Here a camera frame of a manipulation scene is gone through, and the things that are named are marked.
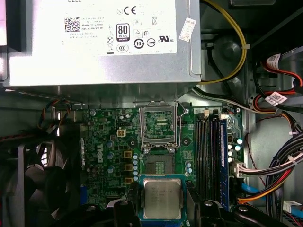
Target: motherboard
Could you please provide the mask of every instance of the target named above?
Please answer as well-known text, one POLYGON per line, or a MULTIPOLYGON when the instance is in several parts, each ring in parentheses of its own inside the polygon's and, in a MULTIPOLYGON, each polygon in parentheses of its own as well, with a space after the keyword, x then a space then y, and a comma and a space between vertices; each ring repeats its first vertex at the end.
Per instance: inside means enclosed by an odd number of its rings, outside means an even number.
MULTIPOLYGON (((242 119, 236 108, 94 109, 84 111, 84 122, 81 161, 87 179, 81 203, 105 209, 110 201, 126 198, 132 182, 151 187, 160 184, 151 175, 166 176, 173 182, 164 183, 177 187, 174 175, 182 175, 195 184, 202 199, 230 208, 228 165, 243 160, 242 119)), ((147 219, 154 215, 143 213, 147 219)))

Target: power supply label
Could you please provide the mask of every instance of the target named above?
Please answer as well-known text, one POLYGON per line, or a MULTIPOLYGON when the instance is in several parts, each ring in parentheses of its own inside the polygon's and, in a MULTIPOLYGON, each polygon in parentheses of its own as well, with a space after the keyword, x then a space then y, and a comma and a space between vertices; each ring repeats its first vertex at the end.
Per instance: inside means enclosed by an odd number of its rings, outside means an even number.
POLYGON ((175 0, 61 0, 60 5, 63 53, 177 52, 175 0))

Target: fan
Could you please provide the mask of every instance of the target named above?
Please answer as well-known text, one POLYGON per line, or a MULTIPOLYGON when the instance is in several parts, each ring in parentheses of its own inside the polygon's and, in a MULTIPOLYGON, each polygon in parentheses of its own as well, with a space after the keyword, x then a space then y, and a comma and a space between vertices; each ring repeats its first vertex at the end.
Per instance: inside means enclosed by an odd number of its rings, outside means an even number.
POLYGON ((71 201, 75 201, 73 208, 79 204, 72 182, 70 153, 59 139, 54 139, 39 144, 29 157, 31 164, 25 170, 28 201, 25 211, 30 226, 49 226, 70 210, 71 201))

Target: power connector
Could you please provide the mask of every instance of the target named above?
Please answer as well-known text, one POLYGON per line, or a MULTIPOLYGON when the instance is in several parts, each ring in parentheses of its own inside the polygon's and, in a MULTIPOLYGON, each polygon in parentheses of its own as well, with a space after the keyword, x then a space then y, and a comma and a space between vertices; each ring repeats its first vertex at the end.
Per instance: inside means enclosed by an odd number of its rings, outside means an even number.
POLYGON ((234 160, 232 162, 232 166, 230 167, 231 174, 233 174, 236 178, 244 178, 245 177, 244 174, 239 173, 240 166, 246 168, 246 164, 245 163, 240 162, 238 160, 234 160))

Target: mounting screw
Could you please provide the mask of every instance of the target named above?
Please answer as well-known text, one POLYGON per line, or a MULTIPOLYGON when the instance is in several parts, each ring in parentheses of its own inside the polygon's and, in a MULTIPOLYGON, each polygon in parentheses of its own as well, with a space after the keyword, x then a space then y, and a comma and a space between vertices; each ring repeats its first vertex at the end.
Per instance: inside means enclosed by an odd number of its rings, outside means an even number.
POLYGON ((96 116, 96 111, 91 110, 91 111, 89 112, 89 114, 90 114, 92 117, 94 117, 94 116, 96 116))
POLYGON ((210 202, 210 201, 206 201, 206 202, 204 202, 204 204, 205 204, 206 206, 208 206, 208 207, 210 207, 210 206, 212 206, 212 205, 213 205, 213 203, 212 203, 212 202, 210 202))
POLYGON ((96 207, 95 206, 89 206, 87 207, 86 211, 93 211, 96 207))
POLYGON ((242 212, 247 212, 248 209, 246 207, 239 207, 239 210, 242 211, 242 212))
POLYGON ((119 203, 121 206, 126 206, 128 204, 128 201, 126 200, 121 200, 119 203))

